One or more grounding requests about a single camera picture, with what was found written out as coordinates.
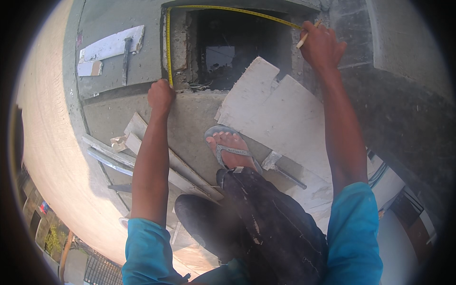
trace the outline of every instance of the flip-flop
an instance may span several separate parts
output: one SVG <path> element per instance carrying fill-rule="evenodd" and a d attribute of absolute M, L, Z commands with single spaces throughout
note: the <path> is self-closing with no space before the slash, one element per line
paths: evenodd
<path fill-rule="evenodd" d="M 239 137 L 241 137 L 240 133 L 238 133 L 237 131 L 235 131 L 235 130 L 229 128 L 229 127 L 226 127 L 226 126 L 223 126 L 223 125 L 213 126 L 213 127 L 209 128 L 204 134 L 204 141 L 206 142 L 207 146 L 209 146 L 209 143 L 207 142 L 206 138 L 210 137 L 210 136 L 213 136 L 214 133 L 220 133 L 220 132 L 229 132 L 231 134 L 237 134 Z M 231 152 L 231 153 L 234 153 L 234 154 L 237 154 L 237 155 L 251 156 L 252 159 L 254 160 L 254 164 L 255 164 L 255 167 L 257 169 L 257 172 L 260 175 L 263 173 L 263 169 L 261 169 L 260 164 L 252 156 L 250 151 L 248 151 L 248 150 L 238 150 L 238 149 L 234 149 L 234 148 L 231 148 L 231 147 L 227 147 L 227 146 L 224 146 L 224 145 L 217 144 L 217 147 L 215 149 L 215 157 L 217 158 L 217 161 L 219 162 L 219 164 L 221 166 L 223 166 L 224 168 L 229 169 L 228 166 L 226 166 L 225 163 L 222 160 L 222 150 L 225 150 L 227 152 Z"/>

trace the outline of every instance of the opening in concrete floor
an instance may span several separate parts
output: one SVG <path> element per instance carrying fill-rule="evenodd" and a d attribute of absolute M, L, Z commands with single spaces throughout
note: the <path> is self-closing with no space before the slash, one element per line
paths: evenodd
<path fill-rule="evenodd" d="M 287 18 L 275 11 L 257 12 Z M 254 15 L 234 11 L 207 9 L 189 12 L 190 30 L 196 30 L 196 60 L 199 84 L 211 90 L 228 90 L 249 64 L 261 56 L 280 68 L 291 69 L 290 27 Z"/>

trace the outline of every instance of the right hand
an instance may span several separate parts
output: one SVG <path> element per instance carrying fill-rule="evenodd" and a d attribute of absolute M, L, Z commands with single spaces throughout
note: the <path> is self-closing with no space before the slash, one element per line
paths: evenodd
<path fill-rule="evenodd" d="M 153 109 L 152 114 L 157 116 L 167 117 L 175 98 L 176 92 L 166 79 L 159 79 L 152 83 L 147 93 L 147 101 Z"/>
<path fill-rule="evenodd" d="M 338 43 L 334 30 L 327 29 L 324 25 L 316 28 L 311 22 L 305 21 L 302 27 L 304 30 L 301 32 L 301 38 L 307 32 L 309 33 L 304 45 L 300 48 L 304 59 L 319 75 L 337 69 L 347 43 L 344 41 Z"/>

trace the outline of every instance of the tape measure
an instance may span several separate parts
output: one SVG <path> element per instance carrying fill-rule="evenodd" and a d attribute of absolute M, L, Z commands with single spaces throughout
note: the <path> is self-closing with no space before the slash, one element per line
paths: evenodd
<path fill-rule="evenodd" d="M 172 8 L 200 8 L 200 9 L 219 9 L 219 10 L 227 10 L 227 11 L 234 11 L 234 12 L 240 12 L 240 13 L 245 13 L 245 14 L 250 14 L 258 17 L 262 17 L 265 19 L 269 19 L 272 21 L 276 21 L 278 23 L 290 26 L 292 28 L 301 29 L 301 26 L 298 26 L 296 24 L 290 23 L 288 21 L 269 16 L 266 14 L 258 13 L 258 12 L 253 12 L 249 10 L 244 10 L 244 9 L 238 9 L 238 8 L 231 8 L 231 7 L 223 7 L 223 6 L 211 6 L 211 5 L 182 5 L 182 6 L 175 6 L 175 7 L 169 7 L 166 9 L 166 59 L 167 59 L 167 65 L 168 65 L 168 81 L 171 85 L 173 85 L 172 82 L 172 70 L 171 70 L 171 44 L 170 44 L 170 14 L 171 14 L 171 9 Z"/>

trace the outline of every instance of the black pants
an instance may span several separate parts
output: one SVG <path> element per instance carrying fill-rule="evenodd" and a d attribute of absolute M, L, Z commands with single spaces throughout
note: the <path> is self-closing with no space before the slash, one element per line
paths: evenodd
<path fill-rule="evenodd" d="M 189 234 L 223 263 L 242 258 L 252 284 L 318 284 L 328 249 L 312 216 L 250 168 L 220 171 L 222 206 L 194 195 L 176 199 Z"/>

